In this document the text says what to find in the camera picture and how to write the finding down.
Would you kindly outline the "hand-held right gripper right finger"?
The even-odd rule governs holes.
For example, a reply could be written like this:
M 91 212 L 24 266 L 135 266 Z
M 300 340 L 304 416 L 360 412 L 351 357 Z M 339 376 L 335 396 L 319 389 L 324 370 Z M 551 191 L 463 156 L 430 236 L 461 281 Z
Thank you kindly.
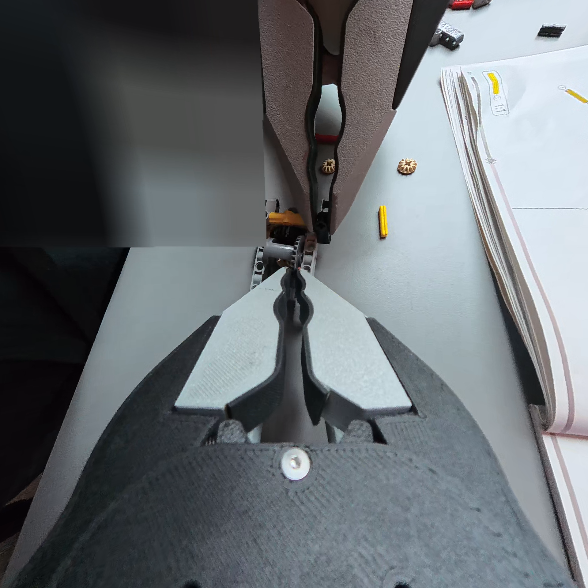
M 305 270 L 296 297 L 303 325 L 301 364 L 313 424 L 333 427 L 409 412 L 412 402 L 367 317 Z

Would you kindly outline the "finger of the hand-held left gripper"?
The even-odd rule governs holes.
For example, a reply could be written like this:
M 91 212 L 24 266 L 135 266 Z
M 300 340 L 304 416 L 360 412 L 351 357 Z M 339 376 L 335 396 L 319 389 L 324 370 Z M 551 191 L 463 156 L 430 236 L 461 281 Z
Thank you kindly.
M 330 232 L 346 214 L 394 118 L 393 98 L 412 1 L 357 1 L 345 21 Z
M 307 1 L 258 1 L 264 126 L 275 145 L 293 203 L 313 231 L 316 180 L 309 179 L 315 147 L 311 119 L 319 97 L 322 34 Z

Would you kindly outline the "white lego instruction booklet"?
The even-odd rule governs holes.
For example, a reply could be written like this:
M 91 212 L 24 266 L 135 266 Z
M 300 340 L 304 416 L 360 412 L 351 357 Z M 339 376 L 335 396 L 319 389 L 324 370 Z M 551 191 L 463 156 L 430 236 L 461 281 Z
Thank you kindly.
M 569 566 L 587 587 L 587 46 L 454 66 L 441 87 L 486 253 L 532 359 Z

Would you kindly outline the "pile of lego pieces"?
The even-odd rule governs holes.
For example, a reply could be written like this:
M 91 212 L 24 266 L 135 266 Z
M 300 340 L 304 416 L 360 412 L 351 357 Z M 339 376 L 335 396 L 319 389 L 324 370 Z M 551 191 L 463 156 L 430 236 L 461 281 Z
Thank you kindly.
M 477 10 L 489 5 L 491 1 L 449 1 L 448 8 L 452 11 Z M 440 21 L 429 43 L 429 47 L 441 45 L 455 50 L 464 39 L 464 34 L 446 21 Z

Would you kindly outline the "person's left hand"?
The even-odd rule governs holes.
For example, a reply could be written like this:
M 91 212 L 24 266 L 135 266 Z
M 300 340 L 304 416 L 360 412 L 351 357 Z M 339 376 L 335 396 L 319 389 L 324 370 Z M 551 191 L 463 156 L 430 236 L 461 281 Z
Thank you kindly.
M 341 82 L 342 55 L 330 53 L 326 47 L 321 50 L 321 84 L 339 86 Z

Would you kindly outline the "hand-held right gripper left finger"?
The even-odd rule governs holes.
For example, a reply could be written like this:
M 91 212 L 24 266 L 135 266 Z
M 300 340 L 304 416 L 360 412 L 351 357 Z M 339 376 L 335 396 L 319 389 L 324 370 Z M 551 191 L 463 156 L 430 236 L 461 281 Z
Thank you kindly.
M 283 397 L 287 296 L 282 268 L 221 314 L 175 409 L 262 424 Z

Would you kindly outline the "grey lego frame assembly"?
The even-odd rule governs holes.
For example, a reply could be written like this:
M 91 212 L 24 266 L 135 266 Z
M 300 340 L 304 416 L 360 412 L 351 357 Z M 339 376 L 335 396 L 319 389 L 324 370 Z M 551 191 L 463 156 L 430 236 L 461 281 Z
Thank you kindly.
M 256 248 L 250 290 L 280 268 L 302 269 L 315 274 L 318 241 L 296 208 L 281 210 L 278 199 L 265 201 L 266 241 Z

